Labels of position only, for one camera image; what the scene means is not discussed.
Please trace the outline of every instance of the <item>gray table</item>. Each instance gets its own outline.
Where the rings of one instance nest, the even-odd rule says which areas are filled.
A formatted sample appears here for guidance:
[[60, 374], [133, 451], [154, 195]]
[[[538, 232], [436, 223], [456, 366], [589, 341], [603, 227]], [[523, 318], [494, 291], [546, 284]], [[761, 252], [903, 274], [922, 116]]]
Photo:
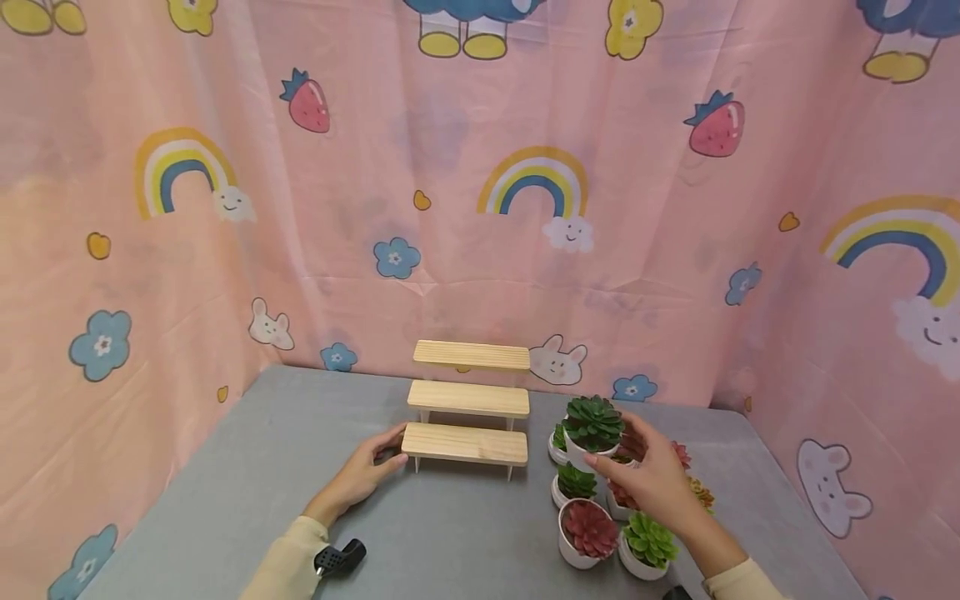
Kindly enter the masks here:
[[[137, 525], [82, 600], [235, 600], [271, 542], [363, 438], [410, 419], [409, 379], [271, 367], [223, 419]], [[616, 557], [576, 571], [557, 548], [546, 451], [566, 396], [531, 393], [530, 465], [413, 464], [334, 528], [369, 555], [315, 598], [661, 598], [667, 581], [632, 578]], [[715, 510], [793, 598], [864, 600], [777, 463], [740, 415], [620, 403], [687, 444]], [[436, 421], [441, 422], [436, 414]], [[502, 420], [473, 420], [503, 427]], [[706, 598], [683, 553], [670, 583]]]

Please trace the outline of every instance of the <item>green succulent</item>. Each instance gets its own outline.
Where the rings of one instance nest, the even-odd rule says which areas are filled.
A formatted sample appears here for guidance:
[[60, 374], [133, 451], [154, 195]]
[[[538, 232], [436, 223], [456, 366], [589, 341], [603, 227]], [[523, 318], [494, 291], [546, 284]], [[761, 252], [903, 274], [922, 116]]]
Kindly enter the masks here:
[[677, 559], [678, 550], [673, 543], [673, 534], [646, 513], [630, 515], [630, 522], [623, 528], [623, 536], [631, 553], [653, 568], [665, 569], [668, 562]]
[[568, 499], [590, 499], [596, 495], [597, 480], [592, 473], [584, 473], [569, 462], [557, 467], [557, 487]]
[[564, 439], [564, 424], [557, 423], [553, 429], [553, 447], [566, 452], [566, 440]]
[[624, 425], [609, 400], [580, 396], [566, 405], [564, 427], [576, 445], [587, 452], [603, 452], [620, 442]]

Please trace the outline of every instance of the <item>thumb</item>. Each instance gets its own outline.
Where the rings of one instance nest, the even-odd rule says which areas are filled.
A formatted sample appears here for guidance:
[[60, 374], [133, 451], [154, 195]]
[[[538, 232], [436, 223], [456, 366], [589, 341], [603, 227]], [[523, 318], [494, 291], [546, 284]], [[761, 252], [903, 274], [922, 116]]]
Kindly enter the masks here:
[[406, 454], [397, 454], [397, 456], [393, 457], [389, 461], [374, 467], [373, 470], [376, 473], [376, 482], [380, 483], [391, 473], [396, 473], [397, 471], [401, 470], [403, 466], [407, 464], [407, 460], [409, 459], [410, 457]]
[[595, 454], [585, 454], [584, 462], [590, 465], [598, 473], [610, 479], [620, 487], [627, 487], [627, 479], [631, 474], [636, 474], [636, 469], [621, 465], [612, 461], [606, 456], [597, 456]]

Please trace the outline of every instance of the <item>rainbow print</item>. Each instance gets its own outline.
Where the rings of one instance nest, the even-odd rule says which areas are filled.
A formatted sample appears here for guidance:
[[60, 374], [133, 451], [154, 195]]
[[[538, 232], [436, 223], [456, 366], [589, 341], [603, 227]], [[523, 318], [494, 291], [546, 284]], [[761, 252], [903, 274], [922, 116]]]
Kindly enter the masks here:
[[136, 152], [134, 171], [137, 205], [144, 219], [174, 211], [173, 183], [184, 173], [203, 173], [214, 192], [236, 185], [223, 151], [189, 127], [152, 133]]
[[824, 238], [820, 252], [845, 269], [871, 248], [899, 244], [920, 251], [929, 275], [918, 292], [946, 306], [960, 290], [960, 203], [935, 196], [895, 196], [850, 211]]
[[516, 194], [542, 187], [553, 198], [553, 216], [569, 219], [587, 212], [587, 172], [577, 157], [550, 146], [531, 146], [507, 156], [484, 184], [477, 212], [505, 215]]

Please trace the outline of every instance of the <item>wooden plank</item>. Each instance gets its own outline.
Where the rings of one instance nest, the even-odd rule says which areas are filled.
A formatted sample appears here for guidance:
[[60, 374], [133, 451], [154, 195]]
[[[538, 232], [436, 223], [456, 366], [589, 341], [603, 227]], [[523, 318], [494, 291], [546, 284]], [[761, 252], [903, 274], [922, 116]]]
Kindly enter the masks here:
[[414, 349], [414, 360], [447, 367], [528, 371], [530, 350], [516, 346], [420, 340]]
[[518, 431], [407, 423], [403, 452], [416, 458], [526, 467], [527, 436]]
[[407, 396], [411, 408], [506, 419], [530, 416], [530, 395], [522, 388], [414, 380]]

